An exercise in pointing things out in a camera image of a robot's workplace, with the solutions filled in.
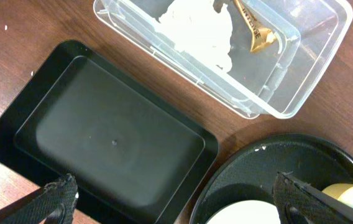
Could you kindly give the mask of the large white tissue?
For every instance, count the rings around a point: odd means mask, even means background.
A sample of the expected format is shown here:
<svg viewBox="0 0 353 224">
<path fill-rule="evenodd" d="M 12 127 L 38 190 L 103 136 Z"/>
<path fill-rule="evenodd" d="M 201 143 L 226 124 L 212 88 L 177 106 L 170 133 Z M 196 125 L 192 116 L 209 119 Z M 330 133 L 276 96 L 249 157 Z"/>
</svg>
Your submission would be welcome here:
<svg viewBox="0 0 353 224">
<path fill-rule="evenodd" d="M 215 0 L 174 0 L 158 19 L 160 32 L 174 42 L 175 50 L 229 72 L 233 30 L 229 6 Z"/>
</svg>

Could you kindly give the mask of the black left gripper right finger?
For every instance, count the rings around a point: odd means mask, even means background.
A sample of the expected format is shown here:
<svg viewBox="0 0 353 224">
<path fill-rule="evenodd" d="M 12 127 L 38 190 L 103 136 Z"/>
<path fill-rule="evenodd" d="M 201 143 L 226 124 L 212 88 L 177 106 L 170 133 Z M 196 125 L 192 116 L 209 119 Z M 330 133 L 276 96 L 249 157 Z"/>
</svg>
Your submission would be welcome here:
<svg viewBox="0 0 353 224">
<path fill-rule="evenodd" d="M 282 224 L 353 224 L 352 207 L 290 174 L 277 173 L 272 193 Z"/>
</svg>

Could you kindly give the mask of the gold coffee sachet wrapper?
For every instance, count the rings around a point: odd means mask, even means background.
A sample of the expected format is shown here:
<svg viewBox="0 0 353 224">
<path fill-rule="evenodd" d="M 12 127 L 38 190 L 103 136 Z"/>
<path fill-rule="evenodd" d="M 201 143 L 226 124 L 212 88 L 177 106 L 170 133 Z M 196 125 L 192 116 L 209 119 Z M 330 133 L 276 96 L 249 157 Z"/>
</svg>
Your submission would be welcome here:
<svg viewBox="0 0 353 224">
<path fill-rule="evenodd" d="M 263 26 L 241 0 L 232 0 L 232 2 L 251 31 L 251 53 L 260 52 L 278 40 L 273 31 Z"/>
</svg>

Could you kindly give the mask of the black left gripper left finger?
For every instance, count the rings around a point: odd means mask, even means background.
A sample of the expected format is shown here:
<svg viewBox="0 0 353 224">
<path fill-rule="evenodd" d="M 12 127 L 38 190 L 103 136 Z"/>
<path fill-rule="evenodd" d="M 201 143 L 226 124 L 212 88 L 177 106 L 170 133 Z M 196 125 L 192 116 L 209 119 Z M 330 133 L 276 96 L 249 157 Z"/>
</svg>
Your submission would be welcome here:
<svg viewBox="0 0 353 224">
<path fill-rule="evenodd" d="M 72 223 L 77 201 L 75 177 L 63 175 L 0 209 L 0 223 Z"/>
</svg>

